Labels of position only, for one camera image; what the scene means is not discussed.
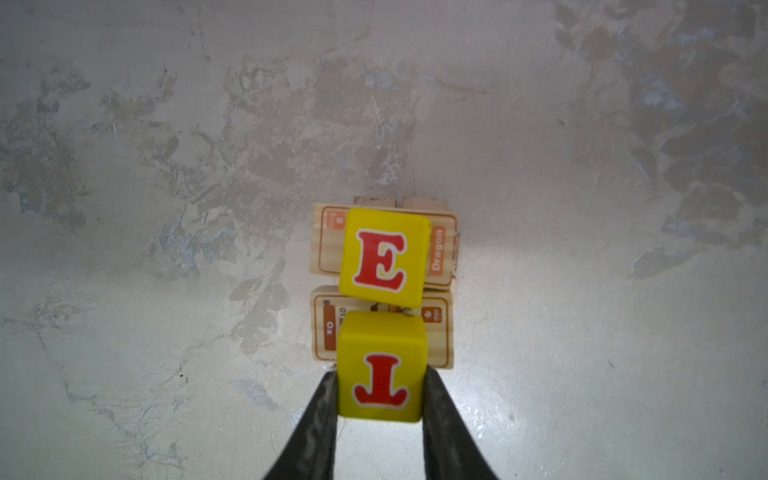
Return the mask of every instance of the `red letter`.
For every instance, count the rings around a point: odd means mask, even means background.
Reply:
[[[369,353],[365,362],[371,371],[370,389],[360,383],[352,387],[352,397],[361,407],[401,409],[408,405],[410,392],[406,387],[394,390],[395,370],[400,357],[391,353]]]
[[[352,283],[399,293],[406,285],[406,271],[395,268],[395,254],[408,249],[406,236],[361,228],[355,237],[360,242],[360,263]]]

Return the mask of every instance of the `gray surface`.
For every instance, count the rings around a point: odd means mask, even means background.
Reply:
[[[258,478],[311,205],[445,197],[502,478],[768,477],[763,2],[0,4],[4,478]],[[418,478],[343,420],[339,478]]]

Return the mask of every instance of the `small wooden block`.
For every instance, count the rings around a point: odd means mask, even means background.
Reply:
[[[336,361],[339,328],[349,312],[401,312],[399,306],[344,296],[337,286],[321,286],[310,296],[315,358]],[[419,310],[427,332],[427,364],[453,367],[453,298],[449,291],[425,290]]]
[[[355,197],[353,202],[355,205],[367,206],[367,207],[397,207],[397,199],[391,197],[371,198],[371,197]]]
[[[426,197],[406,197],[402,200],[402,207],[410,210],[446,212],[448,211],[448,201]]]
[[[426,368],[420,317],[350,312],[339,332],[339,415],[418,422]]]
[[[350,206],[316,204],[312,225],[310,272],[338,276],[341,272],[346,215]],[[458,217],[451,212],[367,207],[371,210],[395,211],[422,215],[432,222],[432,240],[425,286],[447,290],[451,285],[458,256]]]
[[[374,302],[408,308],[422,304],[429,218],[367,208],[346,215],[339,290]]]

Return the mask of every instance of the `red label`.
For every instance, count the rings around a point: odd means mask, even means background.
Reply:
[[[361,407],[401,409],[408,405],[410,392],[406,387],[395,390],[395,370],[402,361],[391,353],[369,353],[364,359],[371,372],[370,386],[358,383],[352,387],[352,397]]]
[[[442,312],[439,306],[423,306],[422,319],[424,323],[440,323],[442,321]]]
[[[323,305],[323,330],[326,350],[336,350],[336,308]]]
[[[346,212],[330,210],[326,217],[326,228],[330,230],[344,230],[346,228]]]
[[[429,246],[429,274],[442,275],[445,261],[445,227],[432,227],[432,243]]]
[[[395,268],[395,255],[408,250],[406,236],[361,228],[355,237],[360,242],[360,262],[352,283],[399,293],[406,285],[406,271]]]

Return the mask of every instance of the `yellow cube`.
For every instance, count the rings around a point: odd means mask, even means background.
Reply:
[[[427,370],[422,317],[349,312],[338,348],[339,415],[418,422]]]
[[[421,215],[353,208],[346,216],[339,291],[419,308],[432,222]]]

